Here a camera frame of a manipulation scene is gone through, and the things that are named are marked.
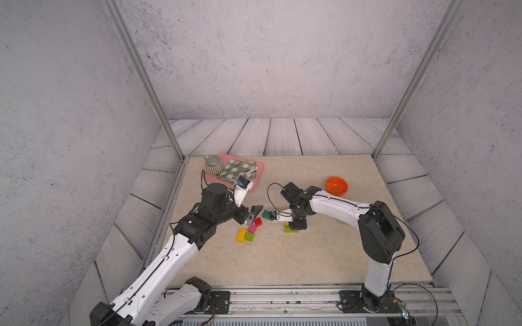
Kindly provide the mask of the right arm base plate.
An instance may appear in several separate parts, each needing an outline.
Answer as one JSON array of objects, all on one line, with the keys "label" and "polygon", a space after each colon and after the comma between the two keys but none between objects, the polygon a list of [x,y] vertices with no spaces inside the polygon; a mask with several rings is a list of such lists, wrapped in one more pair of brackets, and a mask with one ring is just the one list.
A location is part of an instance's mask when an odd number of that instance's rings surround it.
[{"label": "right arm base plate", "polygon": [[381,315],[400,315],[402,313],[399,305],[393,300],[383,300],[376,304],[371,298],[366,300],[360,290],[344,290],[338,294],[337,308],[343,313]]}]

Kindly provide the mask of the lime long lego brick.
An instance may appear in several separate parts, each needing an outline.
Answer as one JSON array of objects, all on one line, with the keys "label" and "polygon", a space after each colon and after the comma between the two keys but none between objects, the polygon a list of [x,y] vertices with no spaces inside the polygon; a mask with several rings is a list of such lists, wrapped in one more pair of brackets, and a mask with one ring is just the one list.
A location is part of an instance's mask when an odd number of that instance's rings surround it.
[{"label": "lime long lego brick", "polygon": [[299,231],[298,230],[291,230],[288,226],[285,226],[284,227],[284,232],[285,233],[298,233]]}]

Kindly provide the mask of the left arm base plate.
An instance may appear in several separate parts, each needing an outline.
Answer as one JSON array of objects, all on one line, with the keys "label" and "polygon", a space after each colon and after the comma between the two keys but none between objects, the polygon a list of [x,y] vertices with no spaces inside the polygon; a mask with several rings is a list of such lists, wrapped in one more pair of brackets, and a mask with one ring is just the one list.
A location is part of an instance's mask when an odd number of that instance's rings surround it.
[{"label": "left arm base plate", "polygon": [[214,312],[216,315],[227,315],[231,304],[231,292],[229,291],[212,291],[209,304],[204,310],[205,314]]}]

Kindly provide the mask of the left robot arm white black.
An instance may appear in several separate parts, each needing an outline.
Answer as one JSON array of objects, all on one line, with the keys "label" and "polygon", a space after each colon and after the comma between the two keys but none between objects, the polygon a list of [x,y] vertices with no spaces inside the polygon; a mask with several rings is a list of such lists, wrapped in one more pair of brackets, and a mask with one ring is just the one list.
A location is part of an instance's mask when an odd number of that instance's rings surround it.
[{"label": "left robot arm white black", "polygon": [[220,224],[255,220],[263,207],[243,205],[252,187],[252,182],[240,178],[233,189],[221,183],[203,188],[201,201],[175,223],[167,244],[150,265],[110,304],[100,302],[93,308],[91,325],[170,325],[188,312],[205,311],[210,305],[212,287],[198,277],[188,279],[169,297],[159,297]]}]

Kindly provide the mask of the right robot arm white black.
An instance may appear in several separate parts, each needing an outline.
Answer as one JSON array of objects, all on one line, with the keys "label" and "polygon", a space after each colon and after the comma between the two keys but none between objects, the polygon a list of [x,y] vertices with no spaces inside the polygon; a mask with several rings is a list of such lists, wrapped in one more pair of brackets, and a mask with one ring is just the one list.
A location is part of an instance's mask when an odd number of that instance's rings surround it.
[{"label": "right robot arm white black", "polygon": [[379,312],[392,296],[392,266],[406,238],[405,231],[386,203],[350,202],[319,187],[310,186],[302,190],[292,182],[282,187],[281,195],[289,203],[289,209],[279,213],[278,217],[288,217],[291,230],[305,230],[308,216],[322,214],[349,224],[360,232],[362,248],[368,256],[360,305],[368,312]]}]

